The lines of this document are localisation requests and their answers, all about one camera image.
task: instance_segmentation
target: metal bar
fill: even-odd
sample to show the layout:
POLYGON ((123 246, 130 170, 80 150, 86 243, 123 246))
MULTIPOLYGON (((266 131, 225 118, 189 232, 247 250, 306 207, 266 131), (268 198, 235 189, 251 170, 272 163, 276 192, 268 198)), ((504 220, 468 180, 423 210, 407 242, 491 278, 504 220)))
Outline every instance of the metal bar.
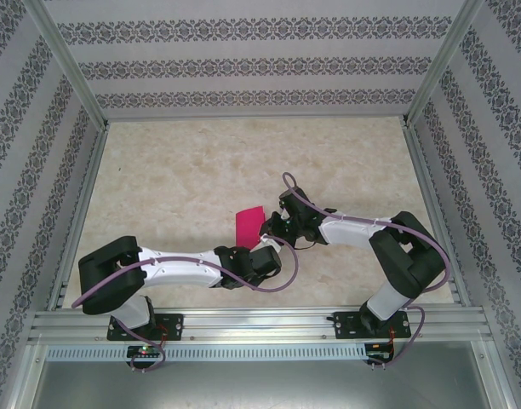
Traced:
POLYGON ((43 4, 43 0, 24 0, 28 14, 33 18, 44 40, 50 47, 54 57, 59 62, 62 71, 67 76, 70 84, 94 121, 97 130, 103 130, 106 125, 106 117, 90 89, 79 65, 73 58, 72 52, 67 47, 64 38, 54 23, 50 13, 43 4))
POLYGON ((427 74, 421 82, 420 88, 415 93, 414 99, 410 104, 407 114, 407 124, 415 124, 420 117, 423 107, 429 100, 432 91, 436 87, 438 80, 442 77, 444 69, 448 65, 454 52, 459 47, 459 43, 465 36, 468 27, 471 25, 474 16, 484 2, 482 0, 465 0, 459 13, 454 19, 453 24, 448 30, 442 45, 438 49, 437 55, 427 70, 427 74))
POLYGON ((368 115, 364 115, 362 113, 292 113, 292 112, 244 112, 244 113, 217 113, 213 114, 205 113, 205 114, 196 114, 194 112, 189 114, 176 114, 173 116, 159 117, 159 116, 141 116, 141 117, 126 117, 126 118, 109 118, 108 121, 110 124, 115 124, 119 122, 168 122, 168 121, 210 121, 210 120, 231 120, 231 119, 281 119, 281 118, 386 118, 387 116, 397 116, 399 113, 371 113, 368 115))
POLYGON ((54 283, 53 292, 50 295, 48 309, 55 310, 58 307, 58 301, 63 297, 66 292, 62 293, 63 283, 69 280, 70 274, 73 269, 73 261, 77 253, 79 246, 79 240, 81 239, 81 232, 83 231, 83 225, 87 218, 87 211, 89 209, 90 198, 94 191, 94 185, 96 183, 96 177, 98 175, 98 169, 100 168, 101 158, 106 145, 107 133, 109 132, 109 125, 107 125, 103 132, 100 133, 96 146, 94 147, 94 156, 90 160, 89 168, 87 170, 87 180, 84 184, 81 197, 77 204, 77 212, 72 220, 72 230, 70 232, 70 239, 67 241, 64 254, 62 255, 62 262, 60 268, 56 274, 56 281, 54 283))
MULTIPOLYGON (((49 347, 47 362, 123 362, 125 345, 54 345, 49 347)), ((185 345, 164 347, 172 362, 250 362, 275 360, 366 360, 363 343, 185 345)), ((159 358, 139 356, 137 362, 159 358)))
POLYGON ((11 396, 5 407, 8 409, 31 409, 48 350, 49 347, 46 345, 26 345, 11 396))
MULTIPOLYGON (((476 341, 491 339, 490 327, 481 308, 424 305, 426 323, 418 342, 476 341)), ((163 309, 157 313, 184 315, 180 343, 338 343, 333 323, 334 311, 357 311, 358 307, 334 308, 214 308, 163 309)), ((409 310, 409 324, 415 331, 420 321, 416 310, 409 310)), ((36 313, 29 344, 84 345, 111 344, 106 340, 109 315, 88 316, 79 311, 61 310, 36 313)), ((383 342, 385 339, 353 340, 383 342)))
POLYGON ((471 345, 490 406, 517 409, 495 342, 471 342, 471 345))
POLYGON ((444 222, 442 211, 440 210, 440 205, 437 200, 437 195, 434 191, 434 186, 432 185, 431 178, 429 177, 427 163, 421 154, 421 148, 419 146, 417 135, 415 134, 413 127, 410 128, 404 123, 404 121, 401 121, 401 124, 403 126, 404 139, 406 140, 406 145, 408 146, 410 158, 412 159, 412 165, 414 165, 415 175, 420 185, 421 195, 423 196, 423 201, 425 202, 425 206, 427 208, 427 214, 429 215, 429 220, 431 221, 434 236, 448 254, 452 269, 452 278, 454 279, 455 287, 459 293, 461 303, 466 307, 470 307, 472 305, 471 300, 468 296, 467 288, 465 287, 465 281, 463 280, 463 275, 459 268, 459 263, 455 257, 454 246, 451 244, 448 228, 444 222))

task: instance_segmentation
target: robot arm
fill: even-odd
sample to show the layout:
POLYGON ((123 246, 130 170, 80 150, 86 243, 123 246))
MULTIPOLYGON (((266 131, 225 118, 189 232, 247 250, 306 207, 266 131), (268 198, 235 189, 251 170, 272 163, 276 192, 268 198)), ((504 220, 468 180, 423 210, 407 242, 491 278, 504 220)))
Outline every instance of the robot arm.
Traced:
MULTIPOLYGON (((299 187, 295 193, 309 202, 299 187)), ((390 222, 412 228, 432 239, 429 232, 409 212, 392 218, 376 219, 368 225, 344 220, 335 209, 328 217, 302 203, 290 190, 279 197, 281 213, 273 212, 263 224, 262 233, 286 239, 295 245, 299 237, 321 245, 354 245, 372 249, 387 277, 387 282, 360 309, 361 323, 374 336, 402 307, 416 299, 444 270, 444 260, 436 249, 413 234, 377 222, 390 222)))
POLYGON ((234 273, 246 283, 257 286, 280 272, 279 250, 280 246, 275 241, 263 239, 251 251, 243 247, 220 246, 194 254, 163 253, 139 247, 134 236, 124 236, 79 261, 81 292, 85 294, 122 267, 137 262, 147 263, 115 278, 86 298, 83 301, 83 312, 90 315, 111 313, 129 329, 147 331, 148 327, 155 325, 154 313, 149 298, 135 294, 140 288, 173 284, 231 290, 243 286, 233 277, 221 274, 217 266, 234 273), (148 262, 164 257, 197 259, 198 263, 148 262))

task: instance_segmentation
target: marble-pattern floor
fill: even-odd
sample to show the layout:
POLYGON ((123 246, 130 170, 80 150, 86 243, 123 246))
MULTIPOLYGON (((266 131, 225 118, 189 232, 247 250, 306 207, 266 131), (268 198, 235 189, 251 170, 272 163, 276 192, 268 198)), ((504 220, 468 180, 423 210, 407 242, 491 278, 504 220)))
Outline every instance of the marble-pattern floor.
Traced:
MULTIPOLYGON (((199 252, 235 244, 236 212, 263 205, 269 216, 295 175, 310 200, 348 215, 414 213, 428 225, 398 118, 279 118, 112 124, 64 307, 80 295, 77 261, 123 235, 153 250, 199 252)), ((280 253, 282 273, 292 272, 280 253)), ((278 293, 248 288, 147 288, 157 307, 360 305, 384 282, 372 251, 316 245, 299 252, 296 282, 278 293)), ((421 302, 453 302, 449 287, 421 302)))

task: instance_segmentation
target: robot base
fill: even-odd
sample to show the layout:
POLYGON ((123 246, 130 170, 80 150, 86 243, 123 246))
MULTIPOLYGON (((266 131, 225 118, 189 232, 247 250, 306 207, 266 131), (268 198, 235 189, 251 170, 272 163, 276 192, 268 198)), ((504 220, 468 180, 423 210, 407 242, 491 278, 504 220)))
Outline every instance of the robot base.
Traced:
MULTIPOLYGON (((373 334, 361 322, 361 313, 358 311, 335 312, 327 320, 335 323, 336 339, 368 339, 373 337, 373 334)), ((410 338, 412 336, 408 315, 404 311, 397 311, 376 331, 374 337, 390 338, 391 329, 393 330, 393 338, 410 338)))
MULTIPOLYGON (((154 314, 154 325, 144 325, 135 328, 134 331, 141 337, 149 341, 162 341, 163 334, 166 332, 167 341, 180 341, 183 332, 183 314, 154 314)), ((113 317, 109 321, 109 329, 107 330, 108 341, 136 341, 134 337, 127 334, 113 317)))

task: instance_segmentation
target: damask pattern wall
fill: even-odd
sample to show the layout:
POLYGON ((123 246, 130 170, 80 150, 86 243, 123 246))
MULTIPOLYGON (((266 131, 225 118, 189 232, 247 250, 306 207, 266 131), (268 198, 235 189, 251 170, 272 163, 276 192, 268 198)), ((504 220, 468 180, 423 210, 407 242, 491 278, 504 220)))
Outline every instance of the damask pattern wall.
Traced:
POLYGON ((521 0, 484 3, 415 128, 521 407, 521 0))
POLYGON ((47 307, 97 135, 23 4, 0 0, 0 402, 30 312, 47 307))
POLYGON ((406 113, 462 0, 45 4, 107 117, 144 119, 406 113))

